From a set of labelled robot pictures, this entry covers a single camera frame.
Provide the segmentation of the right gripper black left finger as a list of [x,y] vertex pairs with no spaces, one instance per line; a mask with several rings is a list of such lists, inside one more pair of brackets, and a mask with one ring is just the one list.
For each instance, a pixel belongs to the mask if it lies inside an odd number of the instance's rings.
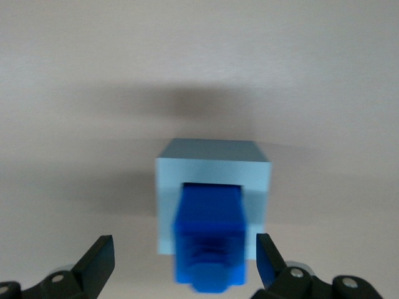
[[102,235],[70,270],[56,271],[25,290],[16,281],[1,282],[1,298],[97,298],[114,268],[113,237]]

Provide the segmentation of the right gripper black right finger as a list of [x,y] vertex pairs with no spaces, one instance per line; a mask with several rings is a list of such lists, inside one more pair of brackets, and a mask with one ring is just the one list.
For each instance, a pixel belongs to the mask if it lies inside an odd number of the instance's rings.
[[264,287],[253,298],[382,297],[360,277],[339,275],[326,283],[299,263],[286,263],[269,234],[256,235],[256,265]]

